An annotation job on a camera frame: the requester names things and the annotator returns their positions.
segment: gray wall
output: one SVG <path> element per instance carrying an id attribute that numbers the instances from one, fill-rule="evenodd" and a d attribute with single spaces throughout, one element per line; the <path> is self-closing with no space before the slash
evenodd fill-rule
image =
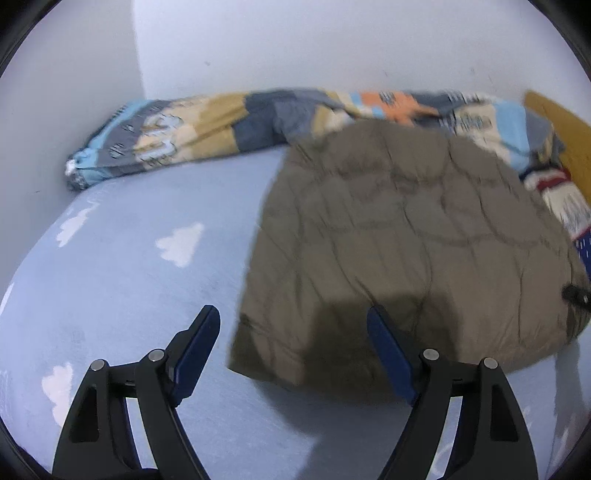
<path id="1" fill-rule="evenodd" d="M 63 0 L 0 78 L 0 299 L 72 200 L 64 162 L 121 104 L 143 97 L 132 0 Z"/>

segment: white cloud pattern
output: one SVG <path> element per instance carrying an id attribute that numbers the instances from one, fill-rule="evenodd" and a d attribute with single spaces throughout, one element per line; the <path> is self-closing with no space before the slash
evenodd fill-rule
<path id="1" fill-rule="evenodd" d="M 8 286 L 6 293 L 4 294 L 2 301 L 0 302 L 0 316 L 2 315 L 2 312 L 4 311 L 4 308 L 6 308 L 6 304 L 8 303 L 8 298 L 10 297 L 10 294 L 12 293 L 13 286 L 14 286 L 14 283 L 11 283 Z"/>
<path id="2" fill-rule="evenodd" d="M 72 377 L 74 371 L 70 362 L 64 366 L 56 365 L 53 367 L 53 373 L 41 379 L 41 388 L 43 393 L 51 400 L 54 407 L 51 409 L 53 419 L 60 426 L 64 426 L 68 409 L 72 402 Z"/>
<path id="3" fill-rule="evenodd" d="M 92 207 L 84 208 L 78 212 L 78 215 L 68 218 L 60 225 L 61 232 L 57 234 L 56 240 L 59 242 L 58 247 L 65 247 L 74 234 L 82 228 L 86 223 L 88 214 L 99 206 L 98 203 L 93 203 Z"/>
<path id="4" fill-rule="evenodd" d="M 191 226 L 175 228 L 171 236 L 156 240 L 156 246 L 163 250 L 160 256 L 179 268 L 188 266 L 201 240 L 203 230 L 203 224 L 198 222 Z"/>

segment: colorful blanket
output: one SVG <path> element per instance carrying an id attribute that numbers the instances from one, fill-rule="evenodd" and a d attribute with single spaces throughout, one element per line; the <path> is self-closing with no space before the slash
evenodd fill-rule
<path id="1" fill-rule="evenodd" d="M 518 171 L 557 163 L 561 150 L 548 120 L 488 95 L 291 89 L 131 102 L 68 159 L 66 177 L 84 190 L 153 168 L 294 143 L 364 118 L 466 135 Z"/>

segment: light blue bed sheet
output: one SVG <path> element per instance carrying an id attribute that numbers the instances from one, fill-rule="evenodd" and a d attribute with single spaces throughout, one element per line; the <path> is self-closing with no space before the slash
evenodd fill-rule
<path id="1" fill-rule="evenodd" d="M 204 304 L 222 330 L 178 409 L 213 480 L 375 479 L 410 409 L 342 404 L 258 384 L 225 367 L 249 250 L 284 148 L 109 180 L 81 193 L 29 253 L 0 304 L 0 415 L 51 468 L 60 427 L 88 365 L 139 360 L 185 329 Z M 540 478 L 589 418 L 591 330 L 557 357 L 509 376 Z M 452 401 L 430 479 L 449 457 Z M 132 426 L 153 466 L 137 403 Z"/>

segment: bed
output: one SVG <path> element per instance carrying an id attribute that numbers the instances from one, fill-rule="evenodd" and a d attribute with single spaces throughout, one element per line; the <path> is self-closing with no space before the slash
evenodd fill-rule
<path id="1" fill-rule="evenodd" d="M 47 5 L 40 16 L 46 12 Z M 584 57 L 584 49 L 577 53 Z M 94 359 L 136 361 L 212 304 L 220 336 L 178 410 L 209 475 L 379 475 L 410 413 L 402 401 L 335 403 L 226 368 L 259 208 L 284 154 L 278 147 L 105 181 L 79 194 L 37 241 L 0 301 L 0 416 L 41 466 L 51 469 L 69 404 Z M 590 419 L 590 362 L 587 329 L 556 356 L 508 376 L 541 479 L 551 478 Z M 460 402 L 450 404 L 429 479 L 443 475 Z M 137 403 L 128 404 L 142 465 L 153 466 Z"/>

